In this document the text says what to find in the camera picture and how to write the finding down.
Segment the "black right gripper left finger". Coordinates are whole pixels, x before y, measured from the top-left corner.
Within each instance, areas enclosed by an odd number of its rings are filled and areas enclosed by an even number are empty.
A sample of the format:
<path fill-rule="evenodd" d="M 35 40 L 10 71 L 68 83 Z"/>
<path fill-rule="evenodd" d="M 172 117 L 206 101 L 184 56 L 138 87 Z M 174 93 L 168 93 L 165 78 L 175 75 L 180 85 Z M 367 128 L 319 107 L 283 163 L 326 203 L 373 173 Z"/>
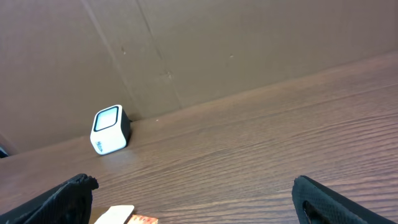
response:
<path fill-rule="evenodd" d="M 1 215 L 5 224 L 88 224 L 98 181 L 78 174 Z"/>

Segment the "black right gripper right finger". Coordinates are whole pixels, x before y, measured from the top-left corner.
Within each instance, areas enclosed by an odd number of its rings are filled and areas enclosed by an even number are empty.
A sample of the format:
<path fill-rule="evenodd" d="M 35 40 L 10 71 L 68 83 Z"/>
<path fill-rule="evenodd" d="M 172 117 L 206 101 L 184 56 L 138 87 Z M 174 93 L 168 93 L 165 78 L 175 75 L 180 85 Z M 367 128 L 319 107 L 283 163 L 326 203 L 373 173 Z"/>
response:
<path fill-rule="evenodd" d="M 294 180 L 292 201 L 300 224 L 394 224 L 304 175 Z"/>

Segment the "brown snack pouch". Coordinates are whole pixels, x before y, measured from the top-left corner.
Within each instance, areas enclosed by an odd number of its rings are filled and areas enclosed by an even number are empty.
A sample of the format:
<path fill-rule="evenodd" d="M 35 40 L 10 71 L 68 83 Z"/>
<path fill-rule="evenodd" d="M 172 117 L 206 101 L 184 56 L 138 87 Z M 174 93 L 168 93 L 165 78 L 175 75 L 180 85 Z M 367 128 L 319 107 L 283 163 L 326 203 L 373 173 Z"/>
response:
<path fill-rule="evenodd" d="M 89 224 L 125 224 L 131 218 L 133 211 L 133 205 L 93 208 Z"/>

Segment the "orange tissue pack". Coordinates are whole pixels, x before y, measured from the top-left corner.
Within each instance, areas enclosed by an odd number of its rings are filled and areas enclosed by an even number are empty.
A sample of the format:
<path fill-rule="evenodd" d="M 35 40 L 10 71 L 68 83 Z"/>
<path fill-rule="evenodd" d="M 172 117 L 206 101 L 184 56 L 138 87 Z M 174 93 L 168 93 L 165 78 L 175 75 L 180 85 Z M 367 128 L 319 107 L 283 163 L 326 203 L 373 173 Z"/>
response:
<path fill-rule="evenodd" d="M 153 217 L 132 215 L 127 224 L 158 224 L 159 220 Z"/>

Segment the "white barcode scanner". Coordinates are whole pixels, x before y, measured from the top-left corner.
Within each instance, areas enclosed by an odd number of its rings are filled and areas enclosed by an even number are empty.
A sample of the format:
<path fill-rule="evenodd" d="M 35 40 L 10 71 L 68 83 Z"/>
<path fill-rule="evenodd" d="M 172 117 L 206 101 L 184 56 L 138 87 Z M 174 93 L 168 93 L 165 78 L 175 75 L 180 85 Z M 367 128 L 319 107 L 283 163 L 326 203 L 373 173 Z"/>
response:
<path fill-rule="evenodd" d="M 96 113 L 90 142 L 99 155 L 106 155 L 128 145 L 130 119 L 121 105 L 113 105 Z"/>

